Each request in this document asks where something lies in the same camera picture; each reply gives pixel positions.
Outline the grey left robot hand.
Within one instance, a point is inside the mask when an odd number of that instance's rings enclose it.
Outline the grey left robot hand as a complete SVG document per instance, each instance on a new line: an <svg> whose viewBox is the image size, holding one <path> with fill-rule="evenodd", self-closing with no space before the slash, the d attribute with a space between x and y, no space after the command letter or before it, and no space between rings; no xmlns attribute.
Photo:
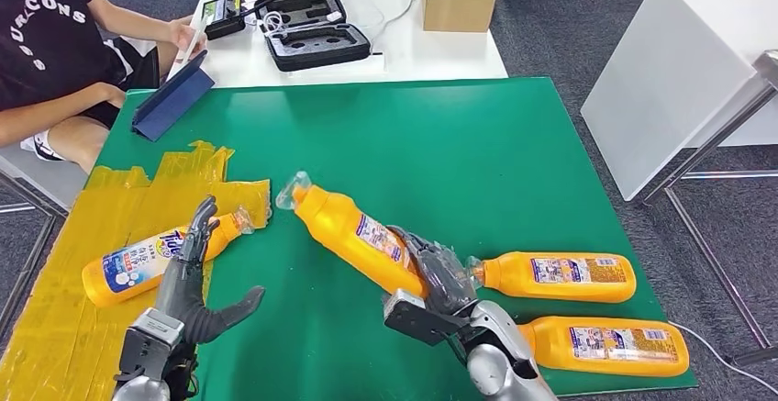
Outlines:
<svg viewBox="0 0 778 401"><path fill-rule="evenodd" d="M265 288L256 285L238 303L212 310L203 298L203 265L213 231L216 199L209 195L195 210L179 253L171 258L159 286L154 307L183 323L183 340L205 344L253 314L261 304Z"/></svg>

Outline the person's left hand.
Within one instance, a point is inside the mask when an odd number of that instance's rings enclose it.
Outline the person's left hand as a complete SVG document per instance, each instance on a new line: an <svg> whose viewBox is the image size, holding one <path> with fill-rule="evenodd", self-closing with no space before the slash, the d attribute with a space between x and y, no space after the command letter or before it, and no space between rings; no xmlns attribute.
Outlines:
<svg viewBox="0 0 778 401"><path fill-rule="evenodd" d="M169 41L178 49L189 51L191 56L206 47L206 35L190 26L192 16L168 22Z"/></svg>

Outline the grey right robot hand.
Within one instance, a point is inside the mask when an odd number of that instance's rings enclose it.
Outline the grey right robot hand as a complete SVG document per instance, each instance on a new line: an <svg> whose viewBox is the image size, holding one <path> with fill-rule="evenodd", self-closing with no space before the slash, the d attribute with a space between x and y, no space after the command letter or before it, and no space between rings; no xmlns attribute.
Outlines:
<svg viewBox="0 0 778 401"><path fill-rule="evenodd" d="M478 300L472 280L455 252L396 225L388 226L406 245L419 277L427 286L428 307L455 315Z"/></svg>

